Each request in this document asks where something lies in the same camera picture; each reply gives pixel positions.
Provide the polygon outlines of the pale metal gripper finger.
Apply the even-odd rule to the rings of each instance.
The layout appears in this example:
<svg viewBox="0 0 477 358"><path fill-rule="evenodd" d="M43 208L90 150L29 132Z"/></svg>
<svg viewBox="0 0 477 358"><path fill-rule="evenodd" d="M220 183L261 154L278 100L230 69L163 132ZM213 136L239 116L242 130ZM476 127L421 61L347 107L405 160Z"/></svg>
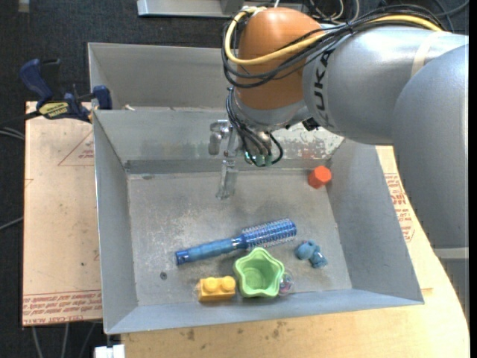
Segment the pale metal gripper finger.
<svg viewBox="0 0 477 358"><path fill-rule="evenodd" d="M227 167L227 192L228 195L234 195L239 170L235 166Z"/></svg>
<svg viewBox="0 0 477 358"><path fill-rule="evenodd" d="M218 200L227 199L230 196L228 189L228 175L229 175L229 166L227 163L221 165L220 179L218 184L218 191L216 193L216 198Z"/></svg>

